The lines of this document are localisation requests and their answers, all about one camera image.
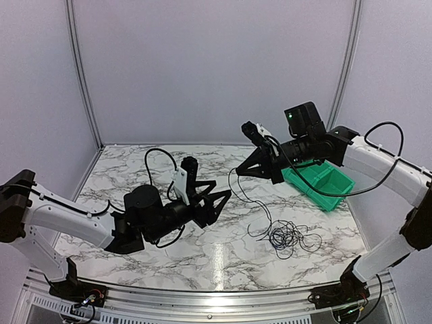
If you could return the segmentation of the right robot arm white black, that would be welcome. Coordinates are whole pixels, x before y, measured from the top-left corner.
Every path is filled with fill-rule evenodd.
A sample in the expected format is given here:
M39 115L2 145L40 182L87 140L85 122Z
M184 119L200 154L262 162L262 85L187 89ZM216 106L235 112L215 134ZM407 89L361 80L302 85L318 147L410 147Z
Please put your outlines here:
M236 168L239 176L283 182L282 171L299 174L304 162L327 161L347 167L376 184L362 194L385 186L412 208L404 224L376 247L356 257L340 276L339 283L312 289L310 301L317 308L337 306L369 295L368 280L395 267L412 252L431 247L431 172L407 162L401 153L391 153L345 126L327 130L312 102L286 109L291 141L280 143L260 124L242 125L243 134L255 145L252 154Z

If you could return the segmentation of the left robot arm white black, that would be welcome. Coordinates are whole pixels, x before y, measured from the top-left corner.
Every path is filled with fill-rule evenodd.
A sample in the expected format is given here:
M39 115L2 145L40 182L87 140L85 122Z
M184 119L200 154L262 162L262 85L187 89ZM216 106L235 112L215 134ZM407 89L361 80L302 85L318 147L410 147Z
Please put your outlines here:
M162 248L161 238L183 232L193 221L204 228L214 224L231 191L214 192L214 180L194 176L175 181L175 200L164 205L159 191L141 185L124 196L124 210L107 205L96 212L64 199L34 181L35 173L22 170L1 185L1 242L12 245L43 272L53 296L75 302L102 304L105 286L78 279L76 264L61 256L40 234L52 229L90 242L113 254L144 250L145 243Z

